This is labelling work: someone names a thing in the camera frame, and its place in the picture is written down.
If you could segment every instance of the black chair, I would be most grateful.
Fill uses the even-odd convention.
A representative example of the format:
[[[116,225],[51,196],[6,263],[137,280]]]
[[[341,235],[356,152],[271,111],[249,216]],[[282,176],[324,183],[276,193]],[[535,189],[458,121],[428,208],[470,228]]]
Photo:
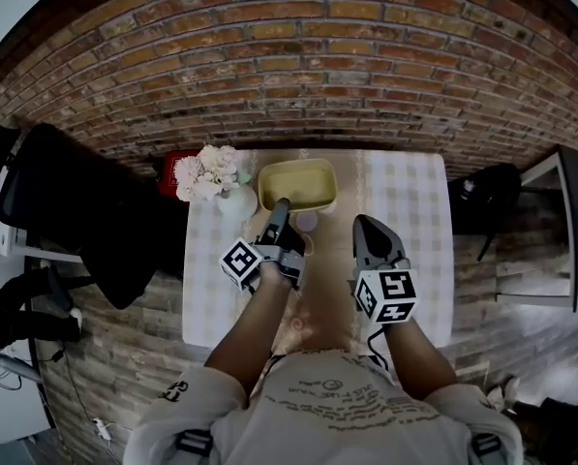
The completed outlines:
[[[448,183],[452,232],[487,236],[479,262],[520,193],[521,176],[512,164],[488,167]]]
[[[0,127],[0,136],[6,131]],[[1,222],[79,253],[119,309],[144,293],[158,268],[182,273],[185,205],[54,126],[33,128],[11,159],[13,136],[0,140],[0,170],[9,161],[0,192]]]

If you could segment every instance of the flower vase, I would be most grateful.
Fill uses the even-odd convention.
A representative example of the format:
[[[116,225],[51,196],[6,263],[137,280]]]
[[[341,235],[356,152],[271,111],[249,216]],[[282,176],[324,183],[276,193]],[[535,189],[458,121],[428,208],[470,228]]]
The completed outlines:
[[[259,207],[259,199],[248,186],[239,186],[216,195],[215,202],[223,215],[235,221],[245,221],[252,217]]]

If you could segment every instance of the yellow bowl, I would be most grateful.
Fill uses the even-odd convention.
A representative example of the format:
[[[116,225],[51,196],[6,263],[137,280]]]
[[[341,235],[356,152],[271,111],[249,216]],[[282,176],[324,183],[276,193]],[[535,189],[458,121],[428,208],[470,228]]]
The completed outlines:
[[[337,195],[336,173],[324,159],[271,164],[259,174],[259,200],[265,210],[273,210],[280,198],[290,200],[290,212],[319,210],[335,202]]]

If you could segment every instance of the wooden floor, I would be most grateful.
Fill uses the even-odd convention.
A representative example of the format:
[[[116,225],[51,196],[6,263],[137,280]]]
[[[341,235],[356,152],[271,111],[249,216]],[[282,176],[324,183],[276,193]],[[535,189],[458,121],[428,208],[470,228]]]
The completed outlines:
[[[465,381],[485,385],[515,374],[522,378],[523,401],[540,403],[551,396],[577,403],[578,313],[496,303],[499,245],[496,240],[477,263],[483,239],[454,239],[454,325],[445,355]],[[76,273],[71,266],[59,269],[63,275]],[[208,351],[185,346],[181,339],[181,284],[176,279],[156,275],[144,297],[124,311],[113,309],[95,287],[73,296],[84,314],[84,337],[68,347],[68,357],[87,415],[65,359],[41,363],[47,401],[75,464],[119,463],[127,428],[181,371],[202,363]],[[38,303],[46,306],[43,299]],[[38,343],[39,358],[55,351],[54,343]],[[118,424],[109,428],[110,449],[87,418]],[[62,456],[53,462],[66,463]]]

